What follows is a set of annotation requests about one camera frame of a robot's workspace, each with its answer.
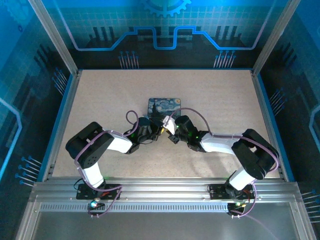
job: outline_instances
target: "aluminum frame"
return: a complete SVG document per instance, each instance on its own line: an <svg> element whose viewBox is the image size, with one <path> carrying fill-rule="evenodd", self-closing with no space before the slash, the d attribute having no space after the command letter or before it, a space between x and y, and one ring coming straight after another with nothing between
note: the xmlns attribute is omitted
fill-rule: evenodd
<svg viewBox="0 0 320 240"><path fill-rule="evenodd" d="M279 38L283 34L286 26L288 25L291 17L295 13L299 3L301 0L288 0L287 4L285 5L280 17L278 18L275 26L270 33L263 49L258 56L254 66L253 66L253 75L257 76L263 66L265 65L267 59L269 58L272 50L274 49L275 45L277 44Z"/></svg>
<svg viewBox="0 0 320 240"><path fill-rule="evenodd" d="M284 8L280 18L278 19L267 43L261 51L254 67L253 67L253 83L257 92L257 97L261 106L262 115L264 117L267 131L271 143L279 148L275 132L270 125L266 103L261 94L257 74L262 69L268 59L272 49L278 41L281 33L288 24L291 16L295 12L300 0L290 0ZM29 0L32 8L42 23L44 29L57 48L63 61L67 65L73 75L73 83L68 92L67 104L63 110L59 131L54 138L53 146L49 154L48 164L42 181L34 184L30 198L28 200L26 210L24 212L16 239L31 239L37 227L39 212L44 211L43 205L79 205L88 204L87 200L76 200L76 190L73 184L77 180L74 177L56 178L47 177L50 175L49 170L53 167L58 148L61 145L63 133L65 131L67 120L71 111L71 106L76 94L80 75L78 75L77 66L72 59L63 39L61 38L56 26L54 25L48 11L41 0ZM284 179L288 180L286 170L284 169L283 160L280 159L280 165L283 168ZM111 178L108 183L123 184L123 193L120 200L116 204L127 203L231 203L232 200L210 200L207 192L208 184L223 184L225 179L222 178ZM315 233L311 226L306 208L300 195L299 187L295 182L285 182L281 179L265 179L256 182L257 187L257 203L290 203L292 218L295 222L300 239L316 239Z"/></svg>
<svg viewBox="0 0 320 240"><path fill-rule="evenodd" d="M86 212L86 206L90 201L75 199L77 191L73 188L73 185L76 180L77 178L75 177L54 177L47 182L35 183L16 239L26 240L32 238L37 227L39 212ZM203 204L216 205L218 203L234 202L229 199L210 200L210 195L207 192L208 184L223 184L225 181L226 179L223 178L135 177L111 178L107 182L123 185L121 197L116 201L118 206L130 206L136 203L141 203L143 206L150 205L150 203L170 203L173 205L176 203L189 203L194 206L194 209L190 209L190 212L201 212L197 209L199 209L198 206ZM292 220L296 225L299 238L316 239L296 182L265 179L257 181L255 185L257 189L257 204L290 203ZM110 201L107 200L102 202L110 204Z"/></svg>
<svg viewBox="0 0 320 240"><path fill-rule="evenodd" d="M41 0L28 0L31 7L33 8L36 16L40 20L44 30L48 34L58 53L60 54L62 60L64 61L66 67L69 69L73 76L78 73L78 68L75 61L73 60L67 46L64 43L58 29L56 28L52 18L50 17L46 7Z"/></svg>

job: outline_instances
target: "beige work surface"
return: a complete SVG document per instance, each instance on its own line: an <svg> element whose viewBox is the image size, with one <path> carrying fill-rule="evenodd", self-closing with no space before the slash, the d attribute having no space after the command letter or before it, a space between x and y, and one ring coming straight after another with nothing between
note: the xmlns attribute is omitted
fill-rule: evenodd
<svg viewBox="0 0 320 240"><path fill-rule="evenodd" d="M81 129L96 121L104 129L123 133L132 128L126 112L147 114L149 98L181 99L181 106L199 111L214 133L243 133L252 128L269 139L249 70L84 70L53 176L79 176L65 146ZM198 115L188 110L182 114L198 130L206 130ZM134 115L129 119L135 121ZM173 144L168 136L163 133L158 141L140 145L130 155L107 150L98 162L102 175L227 178L241 166L233 155L195 152L184 142Z"/></svg>

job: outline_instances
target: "purple cable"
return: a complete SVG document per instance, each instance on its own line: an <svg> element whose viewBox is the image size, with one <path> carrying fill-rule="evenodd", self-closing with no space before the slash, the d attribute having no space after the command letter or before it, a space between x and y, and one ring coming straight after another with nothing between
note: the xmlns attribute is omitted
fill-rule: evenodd
<svg viewBox="0 0 320 240"><path fill-rule="evenodd" d="M253 190L254 190L254 200L253 200L253 203L252 203L249 211L247 211L246 213L241 213L241 212L239 212L239 211L231 210L231 212L235 212L235 213L237 213L237 214L241 214L241 215L239 215L239 218L242 218L242 217L248 215L248 213L250 213L250 212L252 211L252 209L254 208L254 206L256 205L257 189L256 189L256 186L255 186L254 183L251 183L251 185L253 186Z"/></svg>
<svg viewBox="0 0 320 240"><path fill-rule="evenodd" d="M221 139L243 139L243 140L246 140L247 142L249 143L252 143L254 144L255 146L257 146L258 148L261 148L262 150L264 150L266 153L268 153L274 160L275 162L275 166L273 168L271 168L269 170L269 173L275 171L278 169L279 167L279 161L278 161L278 158L277 156L272 152L270 151L268 148L266 148L265 146L261 145L260 143L248 138L248 137L245 137L245 136L237 136L237 135L218 135L218 134L213 134L213 137L216 137L216 138L221 138Z"/></svg>
<svg viewBox="0 0 320 240"><path fill-rule="evenodd" d="M93 214L90 210L88 210L88 214L90 214L92 218L93 218L93 217L99 218L99 217L105 215L106 213L109 212L109 210L111 209L112 205L115 203L116 199L119 197L120 193L121 193L121 189L120 189L120 190L118 191L118 193L115 195L115 198L114 198L114 200L111 202L110 206L109 206L103 213L101 213L101 214L98 214L98 213L97 213L97 214Z"/></svg>
<svg viewBox="0 0 320 240"><path fill-rule="evenodd" d="M270 173L277 170L278 167L279 167L279 161L278 161L278 158L277 156L272 152L270 151L268 148L266 148L265 146L261 145L260 143L250 139L250 138L247 138L245 136L237 136L237 135L218 135L218 134L214 134L211 132L210 130L210 127L209 127L209 124L207 122L207 120L205 119L204 116L202 116L202 114L196 110L194 110L193 108L190 108L190 107L181 107L177 110L175 110L173 113L171 113L170 117L168 118L168 120L166 121L165 125L164 126L167 126L168 123L169 123L169 120L172 118L172 116L178 112L178 111L181 111L181 110L190 110L190 111L193 111L195 112L196 114L198 114L204 121L206 127L208 128L208 131L209 133L211 134L212 137L216 137L216 138L221 138L221 139L243 139L243 140L246 140L247 142L250 142L252 144L254 144L255 146L261 148L262 150L264 150L266 153L268 153L274 160L275 162L275 166L273 168L270 169Z"/></svg>
<svg viewBox="0 0 320 240"><path fill-rule="evenodd" d="M237 211L237 210L231 210L231 212L234 212L236 214L242 214L241 212ZM279 240L279 238L277 238L272 231L270 231L269 228L267 228L261 221L259 221L258 219L254 218L253 216L250 215L246 215L247 218L252 219L253 221L255 221L256 223L260 224L265 230L267 230L276 240Z"/></svg>
<svg viewBox="0 0 320 240"><path fill-rule="evenodd" d="M176 112L181 111L181 110L190 110L190 111L195 112L196 114L198 114L198 115L203 119L206 127L208 128L208 131L209 131L210 135L213 136L213 133L211 132L210 127L209 127L209 124L208 124L207 120L205 119L205 117L202 116L202 114L201 114L200 112L198 112L197 110L194 110L193 108L190 108L190 107L181 107L181 108L175 110L173 113L171 113L170 117L168 118L168 120L166 121L166 123L165 123L164 126L167 126L168 123L169 123L169 120L172 118L172 116L173 116Z"/></svg>
<svg viewBox="0 0 320 240"><path fill-rule="evenodd" d="M96 188L96 187L92 186L91 183L87 180L86 175L84 174L84 170L82 169L82 167L81 167L80 164L78 163L78 159L80 158L80 156L81 156L92 144L95 143L95 141L96 141L98 138L100 138L100 137L101 137L102 135L104 135L104 134L115 133L115 134L118 134L118 135L120 135L120 136L127 137L127 136L131 135L132 133L134 133L134 132L137 130L137 128L138 128L139 116L138 116L138 114L137 114L135 111L130 110L130 111L128 111L128 112L126 113L126 118L128 118L128 114L129 114L129 113L134 113L135 116L136 116L136 124L135 124L135 127L133 128L132 131L130 131L130 132L127 133L127 134L121 134L121 133L119 133L119 132L117 132L117 131L112 131L112 130L106 130L106 131L100 132L97 136L95 136L95 137L78 153L78 155L77 155L77 156L75 157L75 159L74 159L74 164L75 164L75 166L76 166L76 169L78 170L78 172L79 172L80 176L82 177L83 181L84 181L90 188L92 188L93 190L96 190L96 191L98 191L98 192L110 192L110 191L114 191L114 190L119 189L116 197L114 198L114 200L112 201L112 203L110 204L110 206L107 208L107 210L106 210L104 213L100 214L100 216L106 214L106 213L110 210L111 206L114 204L114 202L116 201L116 199L117 199L118 196L120 195L123 186L122 186L122 185L119 185L119 186L112 187L112 188L108 188L108 189L100 189L100 188Z"/></svg>

